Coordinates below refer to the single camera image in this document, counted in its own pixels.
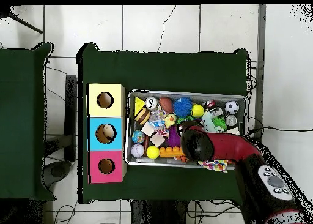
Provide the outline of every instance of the green mat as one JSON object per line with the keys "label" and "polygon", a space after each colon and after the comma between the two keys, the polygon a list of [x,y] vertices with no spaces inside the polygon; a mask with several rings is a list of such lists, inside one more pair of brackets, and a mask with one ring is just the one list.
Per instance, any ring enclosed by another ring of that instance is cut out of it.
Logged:
{"label": "green mat", "polygon": [[122,183],[87,183],[86,84],[120,83],[132,89],[246,95],[245,50],[235,53],[135,53],[100,52],[93,43],[78,52],[78,100],[83,105],[79,130],[83,131],[83,176],[78,195],[89,200],[207,200],[234,199],[239,202],[234,170],[228,173],[193,168],[128,165]]}
{"label": "green mat", "polygon": [[43,73],[51,47],[0,49],[0,198],[54,199],[41,182]]}

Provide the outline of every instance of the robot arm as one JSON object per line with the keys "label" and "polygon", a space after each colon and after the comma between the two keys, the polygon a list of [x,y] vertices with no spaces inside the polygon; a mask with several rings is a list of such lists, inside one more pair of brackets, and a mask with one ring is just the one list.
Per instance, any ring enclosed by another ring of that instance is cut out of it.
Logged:
{"label": "robot arm", "polygon": [[242,136],[207,133],[192,125],[183,131],[181,146],[189,159],[235,161],[246,224],[308,224],[288,186],[268,166],[258,148]]}

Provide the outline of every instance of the pink block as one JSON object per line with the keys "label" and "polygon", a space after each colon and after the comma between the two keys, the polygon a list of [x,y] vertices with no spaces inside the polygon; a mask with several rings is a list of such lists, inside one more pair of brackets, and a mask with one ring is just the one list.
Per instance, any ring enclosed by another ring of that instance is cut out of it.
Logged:
{"label": "pink block", "polygon": [[[99,162],[102,159],[111,159],[115,169],[110,174],[103,174],[99,170]],[[91,184],[103,184],[122,182],[124,176],[124,161],[122,151],[91,151],[90,152],[90,176]]]}

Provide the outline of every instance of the gray tray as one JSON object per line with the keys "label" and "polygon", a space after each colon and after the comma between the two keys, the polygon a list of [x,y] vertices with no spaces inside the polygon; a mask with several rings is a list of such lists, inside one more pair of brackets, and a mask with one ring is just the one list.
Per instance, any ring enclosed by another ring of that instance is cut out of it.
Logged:
{"label": "gray tray", "polygon": [[247,134],[248,132],[248,99],[239,95],[220,95],[220,94],[195,94],[190,92],[163,92],[163,91],[150,91],[150,90],[132,90],[127,97],[127,134],[125,143],[125,160],[129,165],[148,165],[148,166],[173,166],[184,168],[203,168],[198,165],[196,161],[184,163],[179,160],[161,158],[150,159],[148,157],[136,158],[131,154],[131,147],[134,145],[131,135],[135,130],[141,130],[142,126],[134,120],[134,98],[138,97],[141,100],[145,100],[147,97],[154,96],[158,99],[160,97],[169,97],[172,100],[178,99],[183,96],[188,96],[194,103],[201,104],[207,100],[214,100],[217,107],[221,107],[225,114],[225,104],[230,100],[234,100],[239,104],[239,111],[236,113],[237,124],[234,127],[242,129],[241,134]]}

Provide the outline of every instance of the yellow ball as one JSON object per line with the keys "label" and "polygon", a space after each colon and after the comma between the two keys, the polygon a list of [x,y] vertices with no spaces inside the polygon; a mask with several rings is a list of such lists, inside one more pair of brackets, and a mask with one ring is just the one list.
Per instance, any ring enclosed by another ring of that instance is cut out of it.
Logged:
{"label": "yellow ball", "polygon": [[193,108],[191,109],[191,115],[193,117],[202,117],[204,114],[204,108],[199,105],[199,104],[195,104],[193,105]]}
{"label": "yellow ball", "polygon": [[150,146],[147,148],[147,156],[150,159],[156,159],[160,154],[160,150],[156,146]]}

